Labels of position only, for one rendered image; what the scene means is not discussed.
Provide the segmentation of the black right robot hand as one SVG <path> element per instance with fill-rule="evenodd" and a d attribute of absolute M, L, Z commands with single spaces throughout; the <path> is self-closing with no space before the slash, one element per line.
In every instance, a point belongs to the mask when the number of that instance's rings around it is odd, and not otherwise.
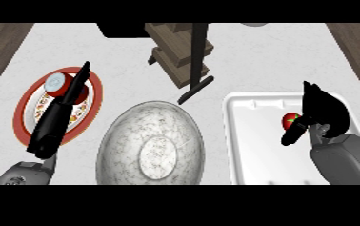
<path fill-rule="evenodd" d="M 336 138 L 350 127 L 350 114 L 344 102 L 324 91 L 318 84 L 305 82 L 303 115 L 297 117 L 285 131 L 282 144 L 294 144 L 313 125 L 328 125 L 324 138 Z"/>

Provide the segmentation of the wooden tiered basket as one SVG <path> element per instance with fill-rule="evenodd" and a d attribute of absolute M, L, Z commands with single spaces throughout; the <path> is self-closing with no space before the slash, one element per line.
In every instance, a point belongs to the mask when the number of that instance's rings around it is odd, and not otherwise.
<path fill-rule="evenodd" d="M 190 87 L 178 100 L 184 104 L 215 81 L 204 57 L 215 50 L 207 40 L 207 23 L 147 23 L 145 31 L 157 43 L 148 64 L 160 63 L 176 87 Z"/>

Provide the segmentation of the black box appliance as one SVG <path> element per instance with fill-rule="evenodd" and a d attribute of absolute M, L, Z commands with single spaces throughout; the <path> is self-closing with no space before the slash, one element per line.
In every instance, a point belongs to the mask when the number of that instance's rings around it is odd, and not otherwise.
<path fill-rule="evenodd" d="M 100 23 L 107 38 L 150 38 L 144 23 Z"/>

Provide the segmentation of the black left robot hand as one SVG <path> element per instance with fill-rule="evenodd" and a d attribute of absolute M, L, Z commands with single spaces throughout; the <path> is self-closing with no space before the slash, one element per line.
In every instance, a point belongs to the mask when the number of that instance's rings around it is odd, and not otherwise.
<path fill-rule="evenodd" d="M 58 152 L 70 125 L 74 104 L 89 77 L 91 62 L 86 62 L 77 72 L 76 79 L 71 82 L 66 94 L 55 97 L 45 110 L 27 147 L 27 152 L 33 153 L 40 159 L 52 158 Z"/>

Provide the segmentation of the grey marbled bowl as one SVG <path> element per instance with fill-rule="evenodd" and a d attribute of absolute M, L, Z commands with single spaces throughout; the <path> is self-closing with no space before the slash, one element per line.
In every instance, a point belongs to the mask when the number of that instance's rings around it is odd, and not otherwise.
<path fill-rule="evenodd" d="M 187 111 L 164 101 L 135 105 L 105 133 L 97 162 L 101 185 L 195 185 L 204 141 Z"/>

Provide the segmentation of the white rectangular tray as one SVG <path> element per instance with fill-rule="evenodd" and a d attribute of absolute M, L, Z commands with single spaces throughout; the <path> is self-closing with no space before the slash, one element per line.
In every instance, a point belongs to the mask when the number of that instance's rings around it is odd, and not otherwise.
<path fill-rule="evenodd" d="M 223 110 L 232 183 L 328 185 L 310 157 L 310 136 L 303 134 L 296 144 L 282 144 L 282 119 L 287 113 L 303 112 L 303 93 L 235 92 L 225 98 Z M 356 119 L 346 134 L 360 136 Z"/>

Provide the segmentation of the red can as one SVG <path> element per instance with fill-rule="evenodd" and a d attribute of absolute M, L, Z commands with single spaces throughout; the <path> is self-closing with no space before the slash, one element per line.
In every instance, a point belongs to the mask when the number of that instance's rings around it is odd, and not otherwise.
<path fill-rule="evenodd" d="M 45 81 L 45 92 L 52 96 L 64 96 L 69 87 L 71 86 L 74 77 L 66 73 L 66 72 L 58 72 L 55 73 Z M 89 88 L 83 87 L 79 98 L 76 100 L 76 104 L 80 104 L 89 95 Z"/>

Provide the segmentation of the red rimmed patterned plate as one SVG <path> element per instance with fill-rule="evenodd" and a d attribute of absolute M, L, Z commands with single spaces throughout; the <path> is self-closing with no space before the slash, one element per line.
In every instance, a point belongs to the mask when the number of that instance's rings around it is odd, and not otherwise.
<path fill-rule="evenodd" d="M 29 145 L 32 133 L 38 125 L 36 110 L 42 101 L 42 97 L 46 95 L 45 83 L 48 77 L 57 72 L 66 72 L 70 75 L 76 75 L 80 67 L 69 67 L 55 70 L 48 73 L 29 88 L 23 97 L 18 100 L 14 115 L 14 130 L 15 137 L 23 145 Z M 79 120 L 73 122 L 67 130 L 63 143 L 71 142 L 91 126 L 104 102 L 104 85 L 100 76 L 91 72 L 89 80 L 86 81 L 89 87 L 89 95 L 85 101 L 86 109 L 79 117 Z"/>

